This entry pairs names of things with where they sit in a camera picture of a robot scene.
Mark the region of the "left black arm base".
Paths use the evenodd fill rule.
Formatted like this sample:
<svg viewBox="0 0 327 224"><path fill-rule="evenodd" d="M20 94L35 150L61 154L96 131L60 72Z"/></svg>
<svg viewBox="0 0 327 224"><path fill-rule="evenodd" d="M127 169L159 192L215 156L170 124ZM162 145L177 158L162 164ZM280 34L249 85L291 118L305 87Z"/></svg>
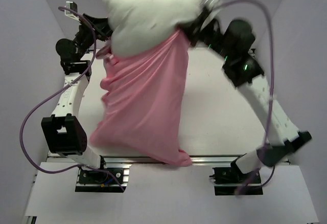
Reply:
<svg viewBox="0 0 327 224"><path fill-rule="evenodd" d="M123 193L128 184L129 169L131 164L107 163L105 171L98 172L87 168L78 171L75 192L84 193Z"/></svg>

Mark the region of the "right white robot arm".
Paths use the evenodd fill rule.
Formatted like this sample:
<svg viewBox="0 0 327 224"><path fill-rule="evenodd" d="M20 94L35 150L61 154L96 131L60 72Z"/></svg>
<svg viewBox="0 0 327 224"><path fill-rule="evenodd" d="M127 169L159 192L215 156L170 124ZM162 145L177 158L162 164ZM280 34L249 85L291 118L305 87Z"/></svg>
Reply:
<svg viewBox="0 0 327 224"><path fill-rule="evenodd" d="M215 18L208 23L212 10L203 6L200 14L180 27L191 45L202 43L224 58L225 77L248 101L266 128L264 145L231 162L231 178L241 183L255 169L274 167L282 159L294 154L312 139L308 131L299 130L288 118L270 93L272 88L259 62L248 53L255 36L252 26L241 18L233 19L222 33Z"/></svg>

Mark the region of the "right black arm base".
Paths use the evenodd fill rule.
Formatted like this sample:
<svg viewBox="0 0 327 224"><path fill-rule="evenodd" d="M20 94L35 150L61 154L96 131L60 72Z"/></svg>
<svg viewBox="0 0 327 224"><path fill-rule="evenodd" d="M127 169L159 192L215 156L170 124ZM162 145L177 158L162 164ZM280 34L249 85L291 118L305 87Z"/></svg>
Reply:
<svg viewBox="0 0 327 224"><path fill-rule="evenodd" d="M215 196L232 196L249 176L250 173L238 175L231 167L215 167L209 180L214 184ZM256 173L252 184L249 184L241 195L263 195L261 183L260 174Z"/></svg>

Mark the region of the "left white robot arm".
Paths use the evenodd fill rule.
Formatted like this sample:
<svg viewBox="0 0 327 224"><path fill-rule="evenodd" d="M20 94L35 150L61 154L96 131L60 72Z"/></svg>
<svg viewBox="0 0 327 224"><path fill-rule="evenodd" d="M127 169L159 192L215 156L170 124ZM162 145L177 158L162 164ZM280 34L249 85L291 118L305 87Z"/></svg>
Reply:
<svg viewBox="0 0 327 224"><path fill-rule="evenodd" d="M41 121L41 127L50 152L92 167L90 176L98 183L108 177L103 158L87 144L87 135L78 121L80 104L91 78L91 62L83 56L94 40L106 41L112 35L107 18L95 18L87 14L89 21L80 20L79 31L73 40L62 38L56 43L60 65L64 71L64 88L56 108Z"/></svg>

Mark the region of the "pink pillowcase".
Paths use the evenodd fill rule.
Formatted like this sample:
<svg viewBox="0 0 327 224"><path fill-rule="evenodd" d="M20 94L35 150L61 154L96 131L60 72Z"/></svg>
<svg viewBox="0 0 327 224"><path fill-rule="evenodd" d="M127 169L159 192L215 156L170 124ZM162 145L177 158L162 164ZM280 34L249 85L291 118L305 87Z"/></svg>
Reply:
<svg viewBox="0 0 327 224"><path fill-rule="evenodd" d="M178 139L189 45L177 30L132 57L119 57L110 47L98 52L106 72L100 82L105 111L90 136L93 147L130 148L166 164L191 165Z"/></svg>

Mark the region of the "white pillow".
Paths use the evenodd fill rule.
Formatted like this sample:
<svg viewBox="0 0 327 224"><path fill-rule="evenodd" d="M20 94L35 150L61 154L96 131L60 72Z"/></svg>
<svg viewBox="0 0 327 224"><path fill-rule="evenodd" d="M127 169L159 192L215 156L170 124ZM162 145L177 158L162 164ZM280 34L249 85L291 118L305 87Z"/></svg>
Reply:
<svg viewBox="0 0 327 224"><path fill-rule="evenodd" d="M202 0L103 0L113 30L111 50L130 57L167 40L178 24L193 21Z"/></svg>

